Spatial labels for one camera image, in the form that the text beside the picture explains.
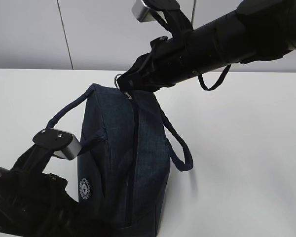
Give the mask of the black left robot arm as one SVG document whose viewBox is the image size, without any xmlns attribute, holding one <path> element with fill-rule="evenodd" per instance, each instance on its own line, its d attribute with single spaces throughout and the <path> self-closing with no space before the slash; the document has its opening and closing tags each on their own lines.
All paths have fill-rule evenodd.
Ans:
<svg viewBox="0 0 296 237">
<path fill-rule="evenodd" d="M 97 219 L 67 192 L 67 180 L 30 174 L 21 167 L 30 147 L 8 170 L 0 167 L 0 233 L 19 237 L 111 237 L 112 226 Z"/>
</svg>

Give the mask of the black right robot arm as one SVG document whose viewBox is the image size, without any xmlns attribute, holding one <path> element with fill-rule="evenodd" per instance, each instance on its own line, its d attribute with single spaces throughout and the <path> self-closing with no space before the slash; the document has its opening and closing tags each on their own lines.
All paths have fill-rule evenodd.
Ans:
<svg viewBox="0 0 296 237">
<path fill-rule="evenodd" d="M 155 92 L 218 68 L 220 86 L 232 64 L 273 61 L 296 50 L 296 0 L 244 0 L 238 7 L 197 29 L 175 0 L 138 0 L 132 12 L 139 22 L 157 21 L 171 33 L 158 37 L 151 51 L 115 79 L 123 91 Z"/>
</svg>

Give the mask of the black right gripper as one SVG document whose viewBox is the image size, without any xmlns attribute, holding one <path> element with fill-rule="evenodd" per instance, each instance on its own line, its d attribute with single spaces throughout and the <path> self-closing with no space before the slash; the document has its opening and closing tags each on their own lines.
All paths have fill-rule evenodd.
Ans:
<svg viewBox="0 0 296 237">
<path fill-rule="evenodd" d="M 178 49 L 178 38 L 162 36 L 151 41 L 150 46 L 151 51 L 139 56 L 133 66 L 117 79 L 120 90 L 156 92 L 176 85 L 165 78 L 163 70 L 164 64 L 170 61 L 168 57 Z"/>
</svg>

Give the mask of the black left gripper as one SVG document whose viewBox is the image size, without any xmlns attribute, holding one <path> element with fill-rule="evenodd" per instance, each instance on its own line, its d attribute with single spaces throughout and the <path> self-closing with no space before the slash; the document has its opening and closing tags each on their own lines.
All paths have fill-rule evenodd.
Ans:
<svg viewBox="0 0 296 237">
<path fill-rule="evenodd" d="M 44 211 L 39 225 L 40 237 L 111 237 L 112 226 L 97 219 L 84 205 L 65 191 L 67 181 L 54 174 L 41 173 Z"/>
</svg>

